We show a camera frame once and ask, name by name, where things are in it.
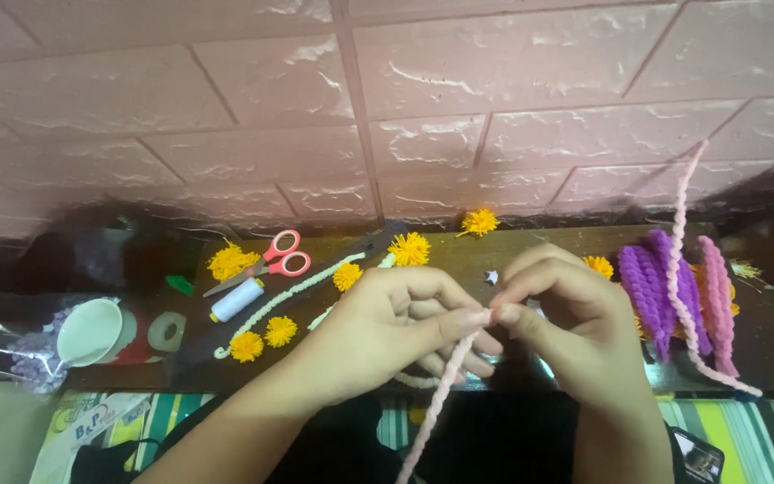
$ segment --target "hand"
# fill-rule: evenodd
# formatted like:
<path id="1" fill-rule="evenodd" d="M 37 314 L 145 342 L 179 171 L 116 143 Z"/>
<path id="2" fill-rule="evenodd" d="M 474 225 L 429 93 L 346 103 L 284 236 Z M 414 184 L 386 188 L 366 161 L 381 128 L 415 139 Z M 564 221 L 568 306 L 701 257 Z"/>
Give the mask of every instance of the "hand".
<path id="1" fill-rule="evenodd" d="M 451 348 L 489 319 L 489 310 L 443 270 L 368 269 L 285 360 L 305 372 L 298 380 L 324 393 L 324 404 L 341 402 L 421 358 L 426 368 L 443 371 L 432 353 Z M 499 351 L 495 343 L 489 350 Z M 465 361 L 468 369 L 484 370 L 473 358 Z"/>
<path id="2" fill-rule="evenodd" d="M 628 412 L 629 402 L 652 398 L 629 296 L 617 284 L 547 244 L 522 253 L 499 285 L 493 320 L 534 350 L 576 401 Z M 521 304 L 528 296 L 551 322 Z"/>

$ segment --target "pink scissors handle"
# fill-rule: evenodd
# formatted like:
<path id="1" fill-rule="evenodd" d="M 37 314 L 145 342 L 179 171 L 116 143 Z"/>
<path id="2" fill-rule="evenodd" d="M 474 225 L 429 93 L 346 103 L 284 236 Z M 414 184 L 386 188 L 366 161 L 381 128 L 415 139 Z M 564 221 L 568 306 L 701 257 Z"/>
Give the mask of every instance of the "pink scissors handle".
<path id="1" fill-rule="evenodd" d="M 280 249 L 279 247 L 277 247 L 277 243 L 280 242 L 281 238 L 289 237 L 289 236 L 294 238 L 294 241 L 292 242 L 291 247 L 287 249 Z M 290 254 L 294 252 L 297 246 L 300 246 L 300 234 L 297 233 L 297 230 L 292 230 L 292 229 L 284 230 L 276 234 L 276 236 L 274 236 L 274 239 L 271 240 L 271 247 L 267 249 L 267 252 L 265 252 L 264 255 L 262 255 L 262 257 L 264 257 L 265 262 L 270 262 L 275 258 L 281 258 L 285 256 L 285 254 Z"/>
<path id="2" fill-rule="evenodd" d="M 301 267 L 295 271 L 289 270 L 287 267 L 288 261 L 294 258 L 304 258 L 304 267 Z M 270 274 L 282 274 L 285 277 L 297 277 L 305 273 L 306 270 L 310 268 L 310 265 L 312 265 L 312 259 L 310 259 L 309 254 L 305 252 L 292 252 L 291 254 L 285 254 L 285 256 L 279 260 L 279 262 L 270 264 L 267 267 L 267 272 Z"/>

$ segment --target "wooden table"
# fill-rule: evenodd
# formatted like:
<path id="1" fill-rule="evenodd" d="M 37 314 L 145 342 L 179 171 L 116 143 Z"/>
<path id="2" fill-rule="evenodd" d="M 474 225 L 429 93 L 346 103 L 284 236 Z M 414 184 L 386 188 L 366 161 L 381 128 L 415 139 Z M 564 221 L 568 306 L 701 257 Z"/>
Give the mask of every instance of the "wooden table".
<path id="1" fill-rule="evenodd" d="M 446 270 L 462 286 L 486 304 L 495 295 L 495 289 L 484 282 L 484 272 L 499 269 L 514 256 L 529 246 L 551 242 L 563 247 L 577 256 L 615 255 L 621 246 L 638 243 L 648 230 L 659 225 L 623 225 L 587 228 L 557 228 L 543 230 L 514 230 L 490 233 L 482 238 L 464 236 L 455 238 L 452 233 L 427 234 L 432 244 L 430 262 L 432 267 Z M 715 237 L 715 231 L 709 224 L 690 224 L 686 229 L 685 256 L 688 260 L 699 259 L 696 237 L 708 235 Z M 349 246 L 355 238 L 305 238 L 300 250 L 313 258 L 314 265 L 336 257 L 343 248 Z M 222 242 L 206 248 L 209 257 L 222 247 Z M 266 240 L 249 240 L 243 244 L 244 251 L 262 252 L 267 247 Z M 367 261 L 365 266 L 373 266 L 383 255 Z M 275 294 L 293 284 L 285 277 L 264 277 L 267 294 Z M 199 270 L 196 293 L 202 294 L 216 284 L 204 267 Z M 740 371 L 741 379 L 746 383 L 764 390 L 774 390 L 774 291 L 757 289 L 744 281 L 735 279 L 736 302 L 741 314 L 736 318 L 736 338 L 734 341 L 734 363 Z M 187 309 L 188 323 L 185 332 L 185 345 L 216 327 L 207 317 L 210 305 L 220 295 L 203 299 L 195 296 Z M 274 349 L 265 347 L 264 353 L 254 363 L 239 363 L 232 358 L 215 360 L 207 358 L 207 363 L 191 368 L 189 371 L 170 379 L 165 363 L 152 363 L 132 366 L 94 366 L 73 368 L 65 383 L 69 389 L 147 389 L 153 391 L 175 392 L 231 392 L 241 388 L 259 375 L 264 369 L 283 358 L 295 344 L 306 336 L 306 326 L 325 308 L 335 303 L 339 292 L 333 284 L 324 284 L 307 300 L 297 303 L 286 316 L 298 325 L 300 333 L 290 345 Z M 231 320 L 228 324 L 239 326 L 240 320 Z M 267 318 L 255 325 L 253 331 L 264 334 Z M 509 341 L 495 328 L 494 334 L 505 343 L 504 358 L 497 365 L 494 376 L 483 383 L 469 381 L 467 389 L 510 389 L 534 391 L 555 387 L 547 367 L 534 355 Z M 669 363 L 655 363 L 647 355 L 647 375 L 654 389 L 658 391 L 713 391 L 727 390 L 699 375 L 688 361 L 684 345 L 679 340 L 672 341 L 672 359 Z M 393 382 L 387 390 L 406 391 L 408 388 Z"/>

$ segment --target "scissors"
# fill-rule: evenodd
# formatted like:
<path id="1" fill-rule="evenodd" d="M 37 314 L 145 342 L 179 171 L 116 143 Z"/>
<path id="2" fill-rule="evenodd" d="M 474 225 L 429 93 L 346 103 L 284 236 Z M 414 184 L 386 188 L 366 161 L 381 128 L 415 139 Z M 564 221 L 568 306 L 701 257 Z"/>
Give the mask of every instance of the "scissors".
<path id="1" fill-rule="evenodd" d="M 280 249 L 277 244 L 280 242 L 280 239 L 284 237 L 293 238 L 292 246 L 287 249 Z M 247 269 L 243 269 L 237 276 L 232 277 L 228 281 L 221 282 L 220 285 L 214 289 L 202 294 L 202 297 L 208 297 L 209 295 L 216 294 L 222 290 L 227 290 L 251 277 L 261 276 L 262 274 L 282 274 L 285 277 L 300 276 L 310 268 L 312 259 L 310 259 L 310 255 L 306 252 L 295 251 L 297 246 L 300 246 L 300 234 L 297 233 L 296 230 L 289 229 L 276 234 L 274 239 L 271 240 L 271 247 L 262 255 L 261 259 Z M 281 258 L 279 262 L 268 265 L 270 261 L 277 257 Z M 304 267 L 297 270 L 289 270 L 287 267 L 288 261 L 294 258 L 304 259 Z"/>

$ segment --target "scissor blade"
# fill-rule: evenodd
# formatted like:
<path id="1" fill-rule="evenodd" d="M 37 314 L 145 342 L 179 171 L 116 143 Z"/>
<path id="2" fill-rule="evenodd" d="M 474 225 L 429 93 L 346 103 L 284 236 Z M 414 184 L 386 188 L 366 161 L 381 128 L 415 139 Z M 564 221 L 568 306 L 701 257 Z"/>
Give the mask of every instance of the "scissor blade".
<path id="1" fill-rule="evenodd" d="M 259 262 L 251 265 L 247 269 L 243 269 L 237 276 L 234 276 L 231 279 L 227 279 L 226 281 L 221 282 L 212 290 L 209 290 L 208 292 L 202 294 L 202 297 L 208 297 L 209 295 L 214 295 L 220 291 L 227 290 L 233 286 L 236 286 L 244 282 L 247 279 L 250 279 L 252 276 L 261 274 L 262 268 L 264 266 L 265 266 L 265 259 L 260 259 Z"/>

